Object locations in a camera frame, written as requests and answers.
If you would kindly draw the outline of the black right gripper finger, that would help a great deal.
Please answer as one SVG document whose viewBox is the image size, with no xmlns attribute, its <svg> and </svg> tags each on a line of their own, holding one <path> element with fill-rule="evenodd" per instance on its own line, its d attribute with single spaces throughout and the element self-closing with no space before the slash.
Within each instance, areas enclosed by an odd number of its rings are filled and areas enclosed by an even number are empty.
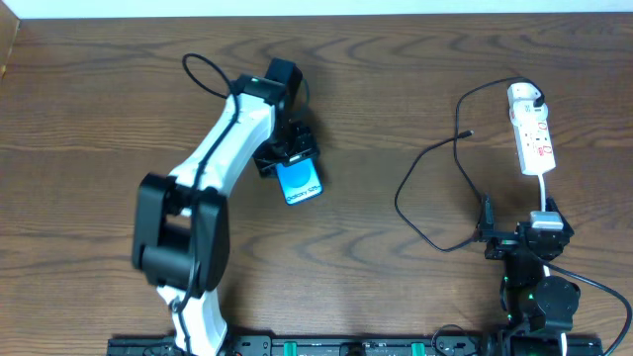
<svg viewBox="0 0 633 356">
<path fill-rule="evenodd" d="M 476 225 L 476 240 L 478 242 L 488 242 L 496 230 L 495 214 L 492 199 L 485 195 L 481 203 L 479 221 Z"/>
<path fill-rule="evenodd" d="M 553 197 L 546 198 L 546 211 L 550 213 L 557 213 L 563 223 L 567 221 L 563 213 L 558 208 L 558 205 L 556 204 L 555 199 Z"/>
</svg>

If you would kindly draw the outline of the blue Galaxy smartphone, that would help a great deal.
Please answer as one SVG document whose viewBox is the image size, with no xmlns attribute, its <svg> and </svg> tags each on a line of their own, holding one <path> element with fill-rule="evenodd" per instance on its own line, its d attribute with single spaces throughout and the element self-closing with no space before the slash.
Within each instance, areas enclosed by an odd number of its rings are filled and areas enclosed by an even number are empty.
<svg viewBox="0 0 633 356">
<path fill-rule="evenodd" d="M 276 174 L 285 202 L 289 206 L 315 198 L 323 192 L 312 158 L 290 166 L 279 163 L 276 165 Z"/>
</svg>

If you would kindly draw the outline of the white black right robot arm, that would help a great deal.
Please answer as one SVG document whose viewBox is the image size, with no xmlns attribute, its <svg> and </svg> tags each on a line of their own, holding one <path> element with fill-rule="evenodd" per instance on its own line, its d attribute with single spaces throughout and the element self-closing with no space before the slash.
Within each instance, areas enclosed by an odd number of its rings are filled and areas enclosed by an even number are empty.
<svg viewBox="0 0 633 356">
<path fill-rule="evenodd" d="M 566 355 L 567 333 L 580 304 L 580 287 L 554 276 L 546 265 L 562 254 L 574 230 L 548 198 L 515 230 L 496 228 L 492 199 L 482 199 L 474 239 L 486 245 L 485 257 L 503 263 L 499 288 L 507 325 L 485 337 L 484 355 Z"/>
</svg>

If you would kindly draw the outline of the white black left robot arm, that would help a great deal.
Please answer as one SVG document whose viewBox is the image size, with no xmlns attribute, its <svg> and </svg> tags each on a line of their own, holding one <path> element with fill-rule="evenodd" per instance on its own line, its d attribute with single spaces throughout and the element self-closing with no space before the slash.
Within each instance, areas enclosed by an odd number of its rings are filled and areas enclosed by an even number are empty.
<svg viewBox="0 0 633 356">
<path fill-rule="evenodd" d="M 132 264 L 170 309 L 176 355 L 217 355 L 225 342 L 218 286 L 229 257 L 228 198 L 246 164 L 277 179 L 290 206 L 323 191 L 316 140 L 293 111 L 305 85 L 299 67 L 274 58 L 264 76 L 225 83 L 225 107 L 199 146 L 137 190 Z"/>
</svg>

